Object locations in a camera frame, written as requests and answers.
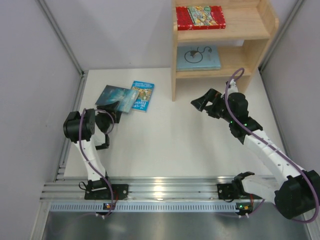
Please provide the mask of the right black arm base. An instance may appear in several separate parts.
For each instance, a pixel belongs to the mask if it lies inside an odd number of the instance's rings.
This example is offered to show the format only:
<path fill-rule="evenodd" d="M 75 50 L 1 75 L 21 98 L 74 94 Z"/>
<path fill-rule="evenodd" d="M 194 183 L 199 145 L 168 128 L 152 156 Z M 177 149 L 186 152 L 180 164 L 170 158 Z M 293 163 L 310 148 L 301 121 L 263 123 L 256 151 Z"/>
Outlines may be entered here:
<path fill-rule="evenodd" d="M 219 200 L 231 203 L 240 199 L 239 189 L 234 183 L 218 183 L 216 186 Z"/>

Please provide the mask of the red illustrated book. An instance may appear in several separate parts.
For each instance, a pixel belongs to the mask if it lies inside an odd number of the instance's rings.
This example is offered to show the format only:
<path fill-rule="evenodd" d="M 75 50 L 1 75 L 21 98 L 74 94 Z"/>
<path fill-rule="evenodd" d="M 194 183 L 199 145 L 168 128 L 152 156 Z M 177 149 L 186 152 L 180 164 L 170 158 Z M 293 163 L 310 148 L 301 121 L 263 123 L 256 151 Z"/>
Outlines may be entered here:
<path fill-rule="evenodd" d="M 226 28 L 221 6 L 179 6 L 176 7 L 176 18 L 178 31 Z"/>

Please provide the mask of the light blue Gatsby book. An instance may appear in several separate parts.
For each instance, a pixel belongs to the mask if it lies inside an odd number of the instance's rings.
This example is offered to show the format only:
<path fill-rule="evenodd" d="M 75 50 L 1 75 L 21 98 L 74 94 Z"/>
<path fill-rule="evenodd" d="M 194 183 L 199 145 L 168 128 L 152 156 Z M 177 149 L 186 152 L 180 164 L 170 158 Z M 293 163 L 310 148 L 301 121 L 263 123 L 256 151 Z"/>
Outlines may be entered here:
<path fill-rule="evenodd" d="M 222 67 L 215 45 L 178 46 L 176 56 L 178 72 L 220 70 Z"/>

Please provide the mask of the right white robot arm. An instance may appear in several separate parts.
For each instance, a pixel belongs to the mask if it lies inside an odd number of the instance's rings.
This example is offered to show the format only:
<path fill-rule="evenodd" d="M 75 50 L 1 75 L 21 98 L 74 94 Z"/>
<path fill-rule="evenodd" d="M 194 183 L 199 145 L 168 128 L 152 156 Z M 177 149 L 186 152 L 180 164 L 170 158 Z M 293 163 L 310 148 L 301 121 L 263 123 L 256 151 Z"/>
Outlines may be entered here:
<path fill-rule="evenodd" d="M 268 138 L 263 127 L 249 116 L 244 94 L 232 92 L 225 95 L 211 88 L 190 103 L 198 111 L 228 122 L 231 134 L 255 153 L 276 180 L 276 183 L 269 183 L 253 172 L 239 173 L 231 182 L 233 199 L 250 194 L 259 196 L 273 203 L 289 220 L 310 210 L 319 213 L 319 174 L 288 161 L 287 156 Z"/>

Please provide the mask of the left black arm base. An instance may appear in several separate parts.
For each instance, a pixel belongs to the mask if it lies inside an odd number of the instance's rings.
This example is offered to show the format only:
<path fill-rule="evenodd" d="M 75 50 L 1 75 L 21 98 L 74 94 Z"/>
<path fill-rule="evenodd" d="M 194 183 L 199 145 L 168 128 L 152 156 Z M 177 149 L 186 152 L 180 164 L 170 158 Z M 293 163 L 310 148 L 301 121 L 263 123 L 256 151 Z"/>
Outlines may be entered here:
<path fill-rule="evenodd" d="M 129 185 L 128 184 L 112 184 L 111 185 L 113 191 L 113 199 L 114 200 L 125 200 L 128 198 L 129 193 Z M 111 200 L 111 191 L 108 186 L 97 188 L 93 190 L 86 189 L 85 200 Z"/>

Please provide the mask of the bright blue illustrated book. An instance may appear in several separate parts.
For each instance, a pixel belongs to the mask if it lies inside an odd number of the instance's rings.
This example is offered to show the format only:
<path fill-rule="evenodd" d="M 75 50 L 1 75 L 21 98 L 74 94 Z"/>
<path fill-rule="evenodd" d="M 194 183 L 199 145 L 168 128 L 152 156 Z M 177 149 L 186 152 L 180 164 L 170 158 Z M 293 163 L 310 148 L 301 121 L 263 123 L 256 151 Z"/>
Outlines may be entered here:
<path fill-rule="evenodd" d="M 132 106 L 133 110 L 146 112 L 155 88 L 154 83 L 134 81 L 131 88 L 139 92 L 135 103 Z"/>

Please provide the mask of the dark blue ocean book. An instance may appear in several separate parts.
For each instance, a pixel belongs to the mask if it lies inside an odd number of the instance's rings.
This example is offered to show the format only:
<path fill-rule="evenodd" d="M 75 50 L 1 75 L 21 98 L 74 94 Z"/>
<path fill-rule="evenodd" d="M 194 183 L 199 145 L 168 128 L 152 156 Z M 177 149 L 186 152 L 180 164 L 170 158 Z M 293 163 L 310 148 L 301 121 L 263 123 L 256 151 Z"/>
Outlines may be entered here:
<path fill-rule="evenodd" d="M 115 108 L 117 111 L 129 113 L 138 96 L 138 90 L 106 85 L 95 105 L 105 106 L 118 103 Z"/>

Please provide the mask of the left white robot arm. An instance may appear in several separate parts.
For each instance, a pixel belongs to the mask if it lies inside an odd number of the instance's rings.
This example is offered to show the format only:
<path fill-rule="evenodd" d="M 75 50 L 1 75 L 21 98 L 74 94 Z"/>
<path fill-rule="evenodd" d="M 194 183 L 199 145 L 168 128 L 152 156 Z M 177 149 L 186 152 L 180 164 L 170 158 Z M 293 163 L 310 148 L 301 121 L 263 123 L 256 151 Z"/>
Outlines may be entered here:
<path fill-rule="evenodd" d="M 121 112 L 117 110 L 119 101 L 107 105 L 99 105 L 97 109 L 85 109 L 83 113 L 70 112 L 63 123 L 63 133 L 79 150 L 86 170 L 87 184 L 85 191 L 94 193 L 109 190 L 106 169 L 103 167 L 98 150 L 108 149 L 109 134 L 120 122 Z"/>

